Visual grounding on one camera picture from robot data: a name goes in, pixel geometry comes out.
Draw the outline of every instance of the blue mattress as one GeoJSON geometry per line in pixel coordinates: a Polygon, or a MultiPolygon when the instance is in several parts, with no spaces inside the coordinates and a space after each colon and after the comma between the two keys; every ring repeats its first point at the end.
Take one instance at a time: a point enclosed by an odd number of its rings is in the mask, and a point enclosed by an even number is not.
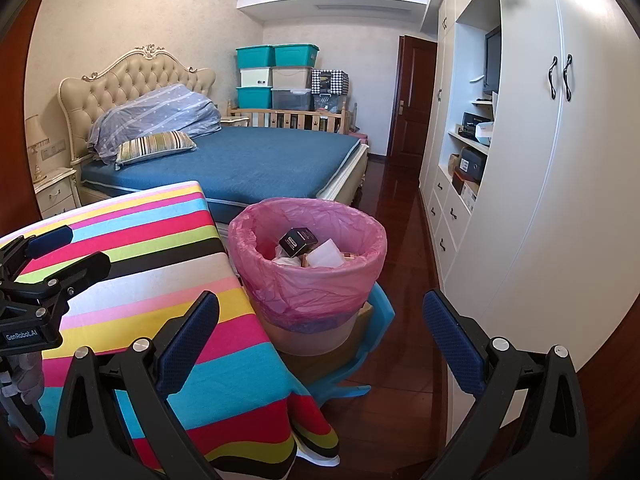
{"type": "Polygon", "coordinates": [[[229,223],[265,198],[315,198],[358,146],[351,136],[284,128],[223,127],[193,152],[124,166],[82,167],[84,186],[119,196],[197,180],[216,222],[229,223]]]}

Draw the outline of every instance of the striped pillow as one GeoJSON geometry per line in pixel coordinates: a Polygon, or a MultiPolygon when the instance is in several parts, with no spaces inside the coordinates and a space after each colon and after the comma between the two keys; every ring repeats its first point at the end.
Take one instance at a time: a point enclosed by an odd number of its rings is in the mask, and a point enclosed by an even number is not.
{"type": "Polygon", "coordinates": [[[127,164],[195,149],[196,143],[187,134],[179,131],[151,134],[128,140],[118,147],[116,170],[127,164]]]}

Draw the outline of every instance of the drawer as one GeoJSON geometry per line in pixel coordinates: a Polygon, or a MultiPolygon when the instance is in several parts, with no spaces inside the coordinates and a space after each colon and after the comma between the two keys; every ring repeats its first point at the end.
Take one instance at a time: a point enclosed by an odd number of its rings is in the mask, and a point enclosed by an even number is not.
{"type": "Polygon", "coordinates": [[[449,272],[449,268],[453,263],[453,258],[456,256],[456,247],[453,244],[451,234],[447,223],[441,221],[436,231],[436,247],[434,250],[438,253],[438,260],[440,262],[440,270],[442,272],[441,278],[444,282],[449,272]]]}
{"type": "Polygon", "coordinates": [[[438,203],[438,199],[436,198],[436,193],[435,191],[431,191],[431,199],[429,200],[429,205],[427,206],[427,218],[429,219],[429,226],[432,233],[434,233],[438,228],[438,222],[440,222],[441,216],[442,209],[440,208],[440,204],[438,203]]]}
{"type": "Polygon", "coordinates": [[[433,190],[436,193],[436,197],[438,197],[438,202],[440,202],[440,206],[444,207],[444,201],[447,198],[447,191],[449,188],[453,189],[451,182],[449,181],[449,176],[442,172],[442,168],[438,166],[438,171],[436,172],[436,180],[433,183],[433,190]]]}
{"type": "Polygon", "coordinates": [[[72,196],[66,197],[62,202],[56,204],[42,212],[42,219],[51,218],[52,216],[66,213],[76,208],[76,202],[72,196]]]}
{"type": "Polygon", "coordinates": [[[444,208],[442,208],[442,215],[447,224],[449,224],[453,243],[457,248],[460,247],[460,242],[465,234],[466,225],[469,223],[471,214],[455,189],[447,195],[444,208]]]}
{"type": "Polygon", "coordinates": [[[46,211],[47,209],[61,203],[64,199],[71,196],[71,184],[69,179],[64,178],[60,182],[53,186],[47,187],[38,193],[38,206],[40,211],[46,211]]]}

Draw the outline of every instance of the leather headboard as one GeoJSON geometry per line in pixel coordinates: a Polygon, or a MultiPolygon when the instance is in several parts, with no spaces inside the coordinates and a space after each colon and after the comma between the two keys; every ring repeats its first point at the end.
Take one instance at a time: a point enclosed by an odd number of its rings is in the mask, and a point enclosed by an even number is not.
{"type": "Polygon", "coordinates": [[[210,68],[186,68],[164,48],[152,44],[130,50],[100,73],[64,79],[58,99],[69,130],[71,163],[79,164],[89,154],[86,142],[91,128],[110,108],[174,83],[208,96],[215,80],[216,73],[210,68]]]}

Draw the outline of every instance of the door handle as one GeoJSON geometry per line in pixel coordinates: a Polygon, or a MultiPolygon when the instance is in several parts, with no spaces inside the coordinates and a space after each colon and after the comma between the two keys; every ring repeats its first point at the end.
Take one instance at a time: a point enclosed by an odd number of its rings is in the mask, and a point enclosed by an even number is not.
{"type": "Polygon", "coordinates": [[[569,65],[574,62],[574,56],[569,54],[566,57],[566,65],[564,66],[564,70],[562,71],[562,78],[564,79],[564,86],[566,88],[566,100],[571,102],[571,89],[569,88],[569,82],[567,81],[567,71],[569,70],[569,65]]]}
{"type": "Polygon", "coordinates": [[[551,98],[554,100],[556,98],[556,89],[554,88],[554,68],[558,64],[558,56],[554,56],[554,62],[551,64],[551,68],[549,69],[549,85],[551,86],[551,98]]]}

